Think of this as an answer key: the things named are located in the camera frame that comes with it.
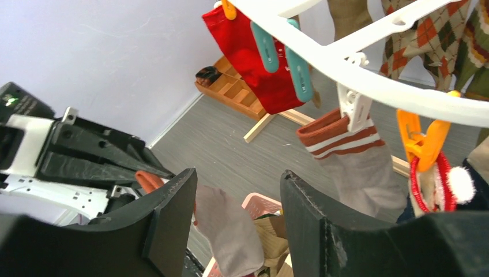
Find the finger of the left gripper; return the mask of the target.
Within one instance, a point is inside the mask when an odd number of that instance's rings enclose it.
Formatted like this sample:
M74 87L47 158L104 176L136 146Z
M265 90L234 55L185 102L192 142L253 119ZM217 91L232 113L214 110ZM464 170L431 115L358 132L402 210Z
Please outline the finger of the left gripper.
M138 137L82 118L53 123L36 165L41 181L92 188L137 188L138 170L175 176Z

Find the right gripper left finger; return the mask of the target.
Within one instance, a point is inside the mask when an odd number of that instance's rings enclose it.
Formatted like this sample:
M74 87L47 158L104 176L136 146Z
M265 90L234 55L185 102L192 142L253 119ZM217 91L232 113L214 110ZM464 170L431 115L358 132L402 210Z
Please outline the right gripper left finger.
M88 225L54 226L1 216L2 276L181 276L197 172Z

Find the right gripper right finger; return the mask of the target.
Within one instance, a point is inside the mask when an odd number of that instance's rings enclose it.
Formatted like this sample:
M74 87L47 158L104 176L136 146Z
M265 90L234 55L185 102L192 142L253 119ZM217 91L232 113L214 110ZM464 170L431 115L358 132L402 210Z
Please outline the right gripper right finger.
M403 224L358 212L293 171L280 197L295 276L487 276L488 213L433 213Z

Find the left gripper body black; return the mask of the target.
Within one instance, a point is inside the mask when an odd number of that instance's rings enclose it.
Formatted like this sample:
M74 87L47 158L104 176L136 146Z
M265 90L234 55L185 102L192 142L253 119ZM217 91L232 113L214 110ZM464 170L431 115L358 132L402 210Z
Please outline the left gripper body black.
M1 174L33 177L55 111L14 82L1 87Z

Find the navy blue sock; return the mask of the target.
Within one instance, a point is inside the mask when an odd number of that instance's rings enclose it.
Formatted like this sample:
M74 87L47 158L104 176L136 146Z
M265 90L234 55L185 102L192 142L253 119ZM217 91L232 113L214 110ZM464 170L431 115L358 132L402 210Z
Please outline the navy blue sock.
M420 159L410 162L408 204L397 223L431 212L488 211L488 172L469 158L461 166L449 165L440 153L432 167L419 172Z

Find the red white striped sock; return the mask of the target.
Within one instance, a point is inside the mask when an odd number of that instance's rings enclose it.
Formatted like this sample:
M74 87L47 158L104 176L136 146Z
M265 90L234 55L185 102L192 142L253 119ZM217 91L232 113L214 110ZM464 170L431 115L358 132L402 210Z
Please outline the red white striped sock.
M183 207L174 212L207 240L222 276L254 275L264 264L264 251L250 214L219 188L195 185L184 190Z

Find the grey beige sock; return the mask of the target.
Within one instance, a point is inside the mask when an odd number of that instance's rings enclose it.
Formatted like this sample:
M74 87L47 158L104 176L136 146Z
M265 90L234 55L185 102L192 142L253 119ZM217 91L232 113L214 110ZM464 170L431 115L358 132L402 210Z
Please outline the grey beige sock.
M335 109L296 134L333 180L341 203L372 217L380 209L405 208L407 194L395 180L390 149L372 119L356 132L348 124Z

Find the white plastic clip hanger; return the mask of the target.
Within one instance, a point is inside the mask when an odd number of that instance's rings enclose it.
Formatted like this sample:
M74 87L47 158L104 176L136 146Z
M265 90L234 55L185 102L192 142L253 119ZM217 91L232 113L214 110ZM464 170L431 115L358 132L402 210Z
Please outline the white plastic clip hanger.
M282 42L296 54L296 61L311 65L335 80L341 112L350 118L350 131L364 126L372 101L396 108L407 158L416 159L420 171L434 164L452 123L488 126L487 102L412 87L364 69L368 63L363 53L366 47L406 31L416 20L444 6L445 1L415 1L327 46L318 44L288 22L314 5L314 1L220 2L226 18L233 20L241 12L258 25L257 44L269 70L277 63L263 39Z

